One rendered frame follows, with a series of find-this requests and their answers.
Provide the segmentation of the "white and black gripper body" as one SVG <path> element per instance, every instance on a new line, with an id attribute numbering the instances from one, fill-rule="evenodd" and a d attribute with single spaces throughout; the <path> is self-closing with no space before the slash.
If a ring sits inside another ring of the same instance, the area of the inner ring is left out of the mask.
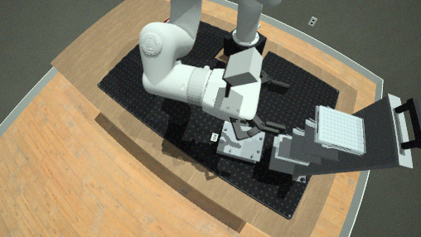
<path id="1" fill-rule="evenodd" d="M 258 106 L 260 78 L 258 83 L 231 87 L 229 97 L 226 98 L 226 82 L 222 80 L 224 70 L 213 69 L 207 73 L 201 92 L 202 111 L 230 123 L 230 117 L 239 122 L 251 120 Z"/>

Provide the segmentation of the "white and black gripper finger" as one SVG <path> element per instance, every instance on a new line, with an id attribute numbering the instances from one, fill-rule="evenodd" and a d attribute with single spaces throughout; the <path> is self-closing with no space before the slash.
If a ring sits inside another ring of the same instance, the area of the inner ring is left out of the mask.
<path id="1" fill-rule="evenodd" d="M 251 120 L 246 119 L 246 122 L 252 127 L 250 130 L 247 131 L 243 131 L 241 129 L 240 122 L 238 119 L 230 117 L 230 121 L 235 133 L 236 140 L 238 141 L 246 138 L 252 138 L 253 135 L 256 135 L 260 132 L 279 135 L 286 130 L 286 126 L 278 123 L 272 123 L 269 121 L 263 123 L 257 115 L 255 115 Z"/>
<path id="2" fill-rule="evenodd" d="M 290 88 L 290 85 L 288 84 L 284 84 L 283 82 L 272 80 L 272 77 L 267 75 L 264 70 L 260 71 L 259 78 L 261 80 L 260 89 L 268 88 L 269 91 L 272 91 L 278 94 L 286 94 L 286 92 Z"/>

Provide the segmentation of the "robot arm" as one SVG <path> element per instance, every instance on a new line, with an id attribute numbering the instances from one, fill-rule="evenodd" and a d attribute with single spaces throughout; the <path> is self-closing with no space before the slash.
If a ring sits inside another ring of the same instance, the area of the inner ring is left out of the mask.
<path id="1" fill-rule="evenodd" d="M 259 40 L 257 30 L 261 27 L 262 6 L 277 7 L 281 1 L 239 0 L 237 24 L 232 35 L 235 43 L 255 45 Z M 210 67 L 205 65 L 202 69 L 177 64 L 177 59 L 186 56 L 194 46 L 202 0 L 170 0 L 170 3 L 171 24 L 149 23 L 139 35 L 143 87 L 150 94 L 201 106 L 201 92 Z M 226 82 L 225 97 L 229 97 L 230 87 L 259 82 L 262 61 L 263 57 L 255 47 L 228 56 L 222 75 Z"/>

